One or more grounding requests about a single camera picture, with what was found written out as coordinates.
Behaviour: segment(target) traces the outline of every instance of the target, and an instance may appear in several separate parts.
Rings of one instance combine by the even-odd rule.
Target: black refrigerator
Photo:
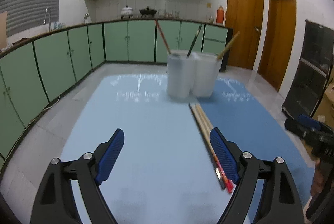
[[[334,31],[306,20],[302,54],[282,111],[297,119],[317,109],[333,64]]]

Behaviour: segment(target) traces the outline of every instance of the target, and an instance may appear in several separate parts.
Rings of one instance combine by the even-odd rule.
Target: silver screw
[[[91,154],[90,152],[87,152],[87,153],[85,153],[84,155],[83,155],[83,158],[85,159],[85,160],[89,160],[89,159],[91,159],[93,157],[93,154]]]
[[[282,157],[277,157],[276,158],[276,161],[279,163],[279,164],[283,164],[284,163],[284,159]]]
[[[246,159],[250,159],[252,157],[252,154],[250,152],[244,152],[243,153],[243,157],[246,158]]]
[[[58,164],[59,163],[59,159],[58,158],[53,158],[51,160],[51,164]]]

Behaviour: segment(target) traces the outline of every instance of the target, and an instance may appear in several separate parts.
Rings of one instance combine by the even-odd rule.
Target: white container
[[[217,55],[211,53],[194,52],[193,56],[196,69],[192,93],[196,97],[210,97],[222,60],[217,60]]]
[[[172,51],[167,62],[167,93],[171,97],[185,99],[194,84],[195,59],[187,58],[187,51]]]

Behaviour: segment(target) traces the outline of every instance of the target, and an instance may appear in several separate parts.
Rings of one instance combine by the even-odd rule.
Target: person's hand
[[[313,176],[313,182],[311,186],[311,196],[321,193],[325,186],[324,175],[320,170],[320,159],[315,163],[315,172]]]

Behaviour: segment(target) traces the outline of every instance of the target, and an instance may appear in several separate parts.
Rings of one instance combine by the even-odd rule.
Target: kitchen countertop
[[[222,28],[227,28],[228,27],[225,27],[225,26],[222,26],[222,25],[218,25],[218,24],[214,24],[214,23],[208,23],[208,22],[204,22],[204,21],[196,21],[196,20],[188,20],[188,19],[172,19],[172,18],[131,18],[131,19],[114,19],[114,20],[111,20],[111,21],[100,21],[100,22],[92,22],[92,23],[80,23],[80,24],[77,24],[77,25],[73,25],[73,26],[68,26],[68,27],[65,27],[65,28],[62,28],[62,29],[57,29],[57,30],[53,30],[53,31],[50,31],[50,32],[45,32],[45,33],[42,33],[42,34],[39,34],[39,35],[36,35],[36,36],[33,36],[33,37],[30,37],[30,38],[27,38],[27,39],[21,39],[19,41],[16,41],[12,47],[6,49],[5,51],[1,52],[0,51],[0,58],[2,58],[3,56],[6,56],[8,53],[16,50],[17,48],[21,47],[21,46],[24,46],[32,41],[35,41],[39,38],[42,38],[44,36],[48,36],[48,35],[51,35],[51,34],[55,34],[55,33],[59,33],[59,32],[62,32],[62,31],[66,31],[66,30],[70,30],[70,29],[74,29],[74,28],[79,28],[79,27],[83,27],[83,26],[88,26],[88,25],[95,25],[95,24],[103,24],[103,23],[110,23],[110,22],[118,22],[118,21],[134,21],[134,20],[175,20],[175,21],[186,21],[186,22],[194,22],[194,23],[200,23],[200,24],[206,24],[206,25],[211,25],[211,26],[217,26],[217,27],[222,27]]]

